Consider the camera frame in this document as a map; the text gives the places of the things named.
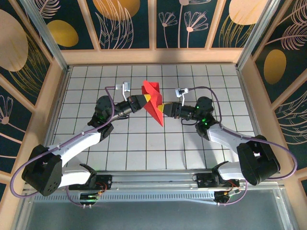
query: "grid tile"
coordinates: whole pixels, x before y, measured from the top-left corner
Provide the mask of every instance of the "grid tile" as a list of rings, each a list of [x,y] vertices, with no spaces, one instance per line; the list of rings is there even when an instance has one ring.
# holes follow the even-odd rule
[[[97,98],[106,95],[104,87],[131,81],[131,92],[125,95],[137,95],[142,93],[146,79],[159,83],[164,102],[180,101],[174,90],[177,87],[213,88],[221,104],[223,125],[254,136],[233,65],[92,66],[74,67],[72,71],[54,143],[69,139],[86,126],[93,116]],[[110,94],[115,103],[123,101],[121,91],[110,90]],[[197,89],[185,95],[185,105],[195,106],[201,96],[212,98],[209,90]],[[219,115],[215,99],[213,105],[213,115]],[[229,149],[201,138],[194,125],[183,126],[180,119],[164,119],[165,126],[161,127],[145,109],[131,113],[129,119],[112,123],[114,130],[109,137],[69,163],[87,163],[96,170],[159,170],[212,168],[225,160],[237,161],[237,155]]]

